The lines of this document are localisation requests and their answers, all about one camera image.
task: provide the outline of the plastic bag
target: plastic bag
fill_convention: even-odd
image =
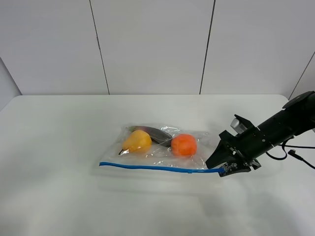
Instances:
[[[223,172],[205,161],[217,142],[207,132],[184,131],[167,125],[130,125],[105,152],[100,166],[164,170],[182,173]]]

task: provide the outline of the white wall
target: white wall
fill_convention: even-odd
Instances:
[[[213,0],[93,0],[111,94],[198,94]]]
[[[297,84],[291,99],[308,91],[315,91],[315,57],[310,61],[310,64],[306,68],[300,82]]]
[[[202,93],[289,97],[315,48],[314,0],[218,0]]]
[[[0,58],[0,110],[18,95],[20,92]]]
[[[107,94],[89,0],[1,0],[0,56],[22,94]]]

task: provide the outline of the blue zipper seal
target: blue zipper seal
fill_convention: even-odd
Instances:
[[[143,170],[159,170],[159,171],[171,171],[179,173],[222,173],[224,168],[217,169],[208,169],[208,170],[194,170],[194,169],[183,169],[177,167],[168,167],[168,166],[132,166],[132,165],[122,165],[112,162],[100,162],[99,166],[115,166],[124,169],[143,169]]]

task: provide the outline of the white tabletop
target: white tabletop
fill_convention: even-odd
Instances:
[[[263,155],[220,178],[99,167],[128,123],[218,135],[234,114],[259,125],[280,95],[20,96],[0,112],[0,235],[315,235],[315,171]],[[308,131],[289,144],[315,146]],[[274,155],[282,156],[280,148]],[[315,151],[298,154],[315,164]]]

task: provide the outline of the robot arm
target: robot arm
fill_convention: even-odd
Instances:
[[[315,128],[315,92],[297,96],[283,106],[282,111],[255,127],[249,120],[235,115],[231,123],[238,133],[233,136],[226,130],[219,134],[220,142],[206,161],[207,167],[220,164],[226,176],[256,170],[261,165],[257,157],[294,136]]]

